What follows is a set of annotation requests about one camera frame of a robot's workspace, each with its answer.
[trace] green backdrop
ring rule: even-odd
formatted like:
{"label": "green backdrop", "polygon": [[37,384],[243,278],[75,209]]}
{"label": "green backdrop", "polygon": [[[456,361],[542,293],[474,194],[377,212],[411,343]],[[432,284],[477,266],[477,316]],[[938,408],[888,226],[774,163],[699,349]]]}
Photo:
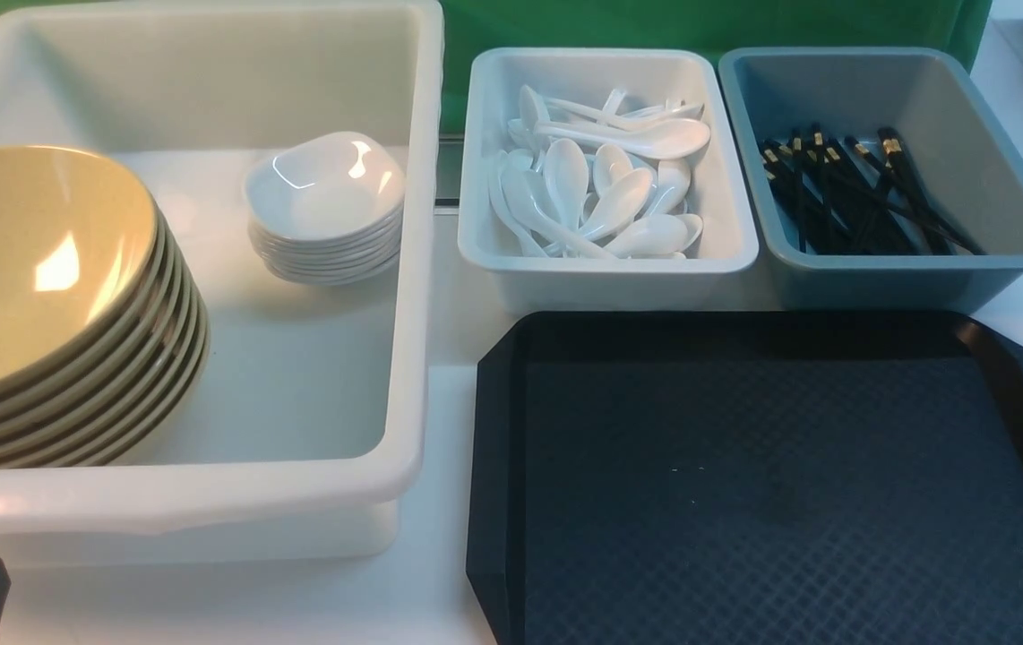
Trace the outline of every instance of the green backdrop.
{"label": "green backdrop", "polygon": [[[0,13],[71,0],[0,0]],[[712,61],[737,47],[914,45],[969,69],[991,0],[442,0],[443,130],[463,131],[472,58],[492,47],[691,49]]]}

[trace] countertop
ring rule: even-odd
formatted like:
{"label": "countertop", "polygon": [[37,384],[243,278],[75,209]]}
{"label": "countertop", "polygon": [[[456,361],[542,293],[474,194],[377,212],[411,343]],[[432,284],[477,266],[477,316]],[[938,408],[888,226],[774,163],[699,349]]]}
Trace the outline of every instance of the countertop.
{"label": "countertop", "polygon": [[[974,79],[1023,154],[1023,0],[997,1]],[[449,178],[457,156],[457,146],[443,150]],[[472,396],[475,363],[515,320],[499,310],[486,275],[459,260],[448,211],[436,223],[435,298],[426,461],[388,552],[13,571],[1,644],[493,642],[463,575]],[[1023,344],[1023,277],[976,318]]]}

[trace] textured tray surface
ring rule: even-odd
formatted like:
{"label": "textured tray surface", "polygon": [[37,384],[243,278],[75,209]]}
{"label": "textured tray surface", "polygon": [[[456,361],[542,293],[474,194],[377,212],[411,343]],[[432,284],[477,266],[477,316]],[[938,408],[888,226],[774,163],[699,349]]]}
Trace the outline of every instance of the textured tray surface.
{"label": "textured tray surface", "polygon": [[1023,642],[1023,466],[973,358],[525,381],[530,644]]}

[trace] chopsticks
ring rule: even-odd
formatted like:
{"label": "chopsticks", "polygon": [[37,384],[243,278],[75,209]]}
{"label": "chopsticks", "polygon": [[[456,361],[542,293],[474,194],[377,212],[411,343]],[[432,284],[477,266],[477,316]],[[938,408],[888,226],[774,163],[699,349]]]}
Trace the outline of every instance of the chopsticks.
{"label": "chopsticks", "polygon": [[[772,139],[759,143],[770,191],[797,229],[798,250],[819,255],[985,254],[930,205],[893,128],[879,131],[885,160],[852,135],[844,136],[843,146],[819,123],[811,124],[810,131],[806,140],[794,128],[790,146]],[[862,172],[866,167],[876,172],[876,182]]]}

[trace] stack of small dishes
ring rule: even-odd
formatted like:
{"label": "stack of small dishes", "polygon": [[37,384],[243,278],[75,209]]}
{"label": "stack of small dishes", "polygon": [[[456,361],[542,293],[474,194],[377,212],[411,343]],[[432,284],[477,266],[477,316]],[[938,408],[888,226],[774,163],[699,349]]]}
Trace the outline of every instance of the stack of small dishes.
{"label": "stack of small dishes", "polygon": [[125,462],[191,393],[209,318],[149,190],[0,147],[0,469]]}
{"label": "stack of small dishes", "polygon": [[282,281],[363,281],[400,258],[404,184],[400,164],[369,136],[320,136],[249,172],[249,240]]}

